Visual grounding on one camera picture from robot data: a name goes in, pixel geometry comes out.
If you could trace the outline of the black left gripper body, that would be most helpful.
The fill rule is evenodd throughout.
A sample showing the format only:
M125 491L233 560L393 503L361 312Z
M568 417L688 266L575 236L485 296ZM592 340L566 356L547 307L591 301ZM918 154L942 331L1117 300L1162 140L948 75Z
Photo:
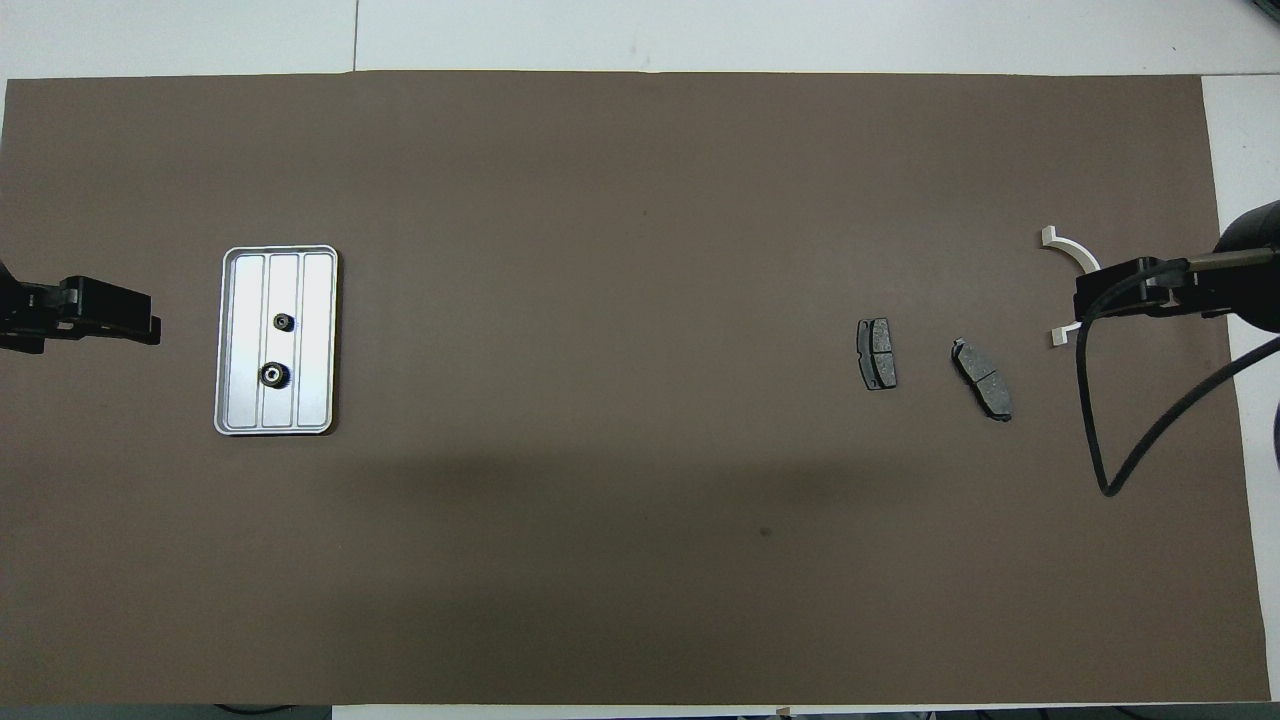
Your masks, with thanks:
M42 354L47 340L73 340L61 325L64 288L19 282L1 263L1 347Z

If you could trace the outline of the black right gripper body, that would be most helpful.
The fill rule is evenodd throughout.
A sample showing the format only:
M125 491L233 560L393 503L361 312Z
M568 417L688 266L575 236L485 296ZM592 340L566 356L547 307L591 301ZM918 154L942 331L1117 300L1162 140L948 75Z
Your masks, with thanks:
M1167 291L1161 316L1215 318L1234 313L1234 278L1236 270L1225 266L1175 266L1160 274L1160 287Z

